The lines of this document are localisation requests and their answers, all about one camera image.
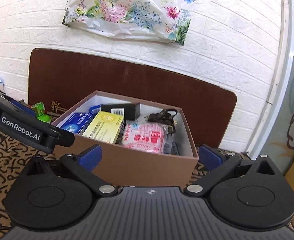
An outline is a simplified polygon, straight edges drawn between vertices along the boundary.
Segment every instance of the floral plastic bag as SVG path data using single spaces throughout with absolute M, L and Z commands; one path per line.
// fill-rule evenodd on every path
M 155 122 L 126 121 L 122 145 L 129 149 L 161 154 L 164 152 L 168 127 Z
M 63 24 L 117 39 L 184 44 L 196 0 L 68 0 Z

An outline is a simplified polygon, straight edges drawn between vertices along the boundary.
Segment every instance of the white door frame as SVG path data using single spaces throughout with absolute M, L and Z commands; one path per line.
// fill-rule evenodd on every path
M 282 24 L 280 46 L 273 85 L 251 141 L 247 145 L 248 156 L 255 160 L 260 154 L 274 126 L 284 100 L 294 57 L 294 0 L 282 0 Z

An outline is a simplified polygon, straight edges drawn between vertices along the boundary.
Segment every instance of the metal screw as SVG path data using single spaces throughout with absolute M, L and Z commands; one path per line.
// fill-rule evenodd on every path
M 192 193 L 199 193 L 203 190 L 203 187 L 197 184 L 189 185 L 187 190 Z
M 111 192 L 114 192 L 115 190 L 115 187 L 112 186 L 112 185 L 103 185 L 99 188 L 99 191 L 102 192 L 102 193 L 111 193 Z

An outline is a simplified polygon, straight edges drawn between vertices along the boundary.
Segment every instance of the pink package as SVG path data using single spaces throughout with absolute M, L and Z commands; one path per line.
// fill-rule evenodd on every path
M 126 148 L 161 154 L 167 137 L 167 125 L 147 122 L 127 124 L 122 145 Z

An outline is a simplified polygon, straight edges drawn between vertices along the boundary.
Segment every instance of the blue box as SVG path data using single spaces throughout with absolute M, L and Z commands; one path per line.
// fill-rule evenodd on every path
M 61 128 L 82 135 L 95 116 L 93 113 L 73 113 Z

